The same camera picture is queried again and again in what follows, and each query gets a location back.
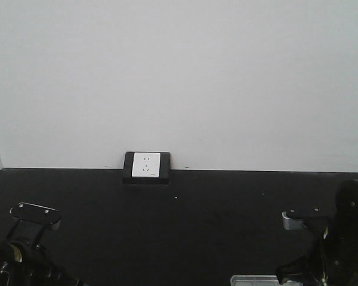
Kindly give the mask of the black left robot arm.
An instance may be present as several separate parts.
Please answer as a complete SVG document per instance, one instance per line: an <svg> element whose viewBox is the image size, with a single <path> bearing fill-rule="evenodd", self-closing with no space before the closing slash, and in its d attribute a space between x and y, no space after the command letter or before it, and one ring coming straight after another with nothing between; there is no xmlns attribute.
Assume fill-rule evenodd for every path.
<svg viewBox="0 0 358 286"><path fill-rule="evenodd" d="M0 241L0 285L84 285L50 261L16 260L15 246Z"/></svg>

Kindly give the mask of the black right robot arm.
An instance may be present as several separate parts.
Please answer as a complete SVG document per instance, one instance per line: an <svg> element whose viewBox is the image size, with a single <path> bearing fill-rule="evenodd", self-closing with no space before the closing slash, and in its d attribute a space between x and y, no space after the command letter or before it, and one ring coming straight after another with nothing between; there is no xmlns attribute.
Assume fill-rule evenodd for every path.
<svg viewBox="0 0 358 286"><path fill-rule="evenodd" d="M282 223L287 231L309 231L313 242L305 255L276 268L279 284L358 285L358 179L339 184L333 216L317 207L289 210Z"/></svg>

